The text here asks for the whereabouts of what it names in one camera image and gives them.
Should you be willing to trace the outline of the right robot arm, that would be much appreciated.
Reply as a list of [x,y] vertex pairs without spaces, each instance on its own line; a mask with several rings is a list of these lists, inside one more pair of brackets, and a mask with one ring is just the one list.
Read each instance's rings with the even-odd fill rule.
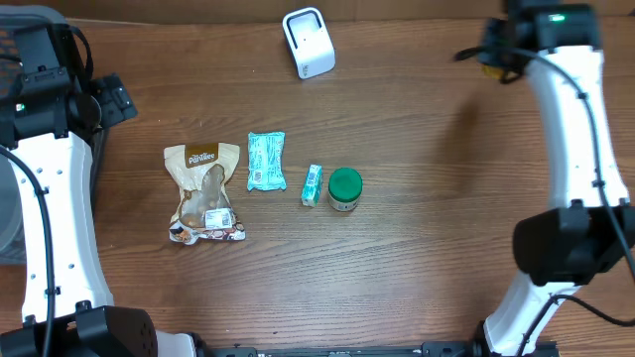
[[513,233],[518,268],[483,322],[486,356],[549,356],[539,336],[560,305],[620,261],[633,261],[634,207],[611,143],[604,54],[586,3],[507,1],[488,22],[477,57],[502,83],[526,79],[537,98],[550,170],[548,207]]

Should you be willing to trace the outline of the teal tissue pack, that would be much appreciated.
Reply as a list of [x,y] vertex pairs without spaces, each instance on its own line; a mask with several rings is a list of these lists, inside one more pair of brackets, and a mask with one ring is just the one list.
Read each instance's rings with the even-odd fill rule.
[[286,179],[282,170],[282,154],[286,134],[284,132],[248,134],[249,191],[285,190]]

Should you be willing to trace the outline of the small kleenex tissue pack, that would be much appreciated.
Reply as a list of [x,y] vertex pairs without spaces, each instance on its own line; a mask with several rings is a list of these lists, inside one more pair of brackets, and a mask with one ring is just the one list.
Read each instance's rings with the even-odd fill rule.
[[301,194],[301,202],[304,206],[315,207],[318,205],[322,186],[322,167],[311,164],[307,172]]

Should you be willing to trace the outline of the yellow bottle silver cap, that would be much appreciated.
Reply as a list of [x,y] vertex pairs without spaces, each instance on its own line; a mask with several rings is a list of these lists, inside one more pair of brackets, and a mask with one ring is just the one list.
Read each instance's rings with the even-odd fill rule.
[[486,76],[496,80],[501,80],[507,75],[506,69],[485,64],[482,66],[482,71]]

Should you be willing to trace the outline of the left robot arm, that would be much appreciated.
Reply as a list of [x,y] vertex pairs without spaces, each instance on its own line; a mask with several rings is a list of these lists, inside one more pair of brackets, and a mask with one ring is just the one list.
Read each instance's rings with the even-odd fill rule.
[[23,322],[5,356],[201,356],[189,333],[159,331],[119,307],[96,247],[90,179],[94,135],[135,117],[117,75],[95,77],[75,26],[28,21],[10,32],[21,69],[1,100],[1,153],[20,190],[27,273]]

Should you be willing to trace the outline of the snack packet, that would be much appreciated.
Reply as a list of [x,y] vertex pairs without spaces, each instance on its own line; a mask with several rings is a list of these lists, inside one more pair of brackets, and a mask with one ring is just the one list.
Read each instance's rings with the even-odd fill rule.
[[240,158],[240,147],[226,143],[177,145],[164,150],[165,167],[179,187],[180,203],[171,218],[172,241],[242,241],[244,225],[225,186]]

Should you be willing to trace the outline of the green lid jar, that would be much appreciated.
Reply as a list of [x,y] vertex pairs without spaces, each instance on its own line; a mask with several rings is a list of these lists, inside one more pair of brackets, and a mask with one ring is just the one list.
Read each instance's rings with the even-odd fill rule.
[[358,205],[362,190],[363,179],[357,170],[339,168],[328,181],[328,202],[337,211],[350,211]]

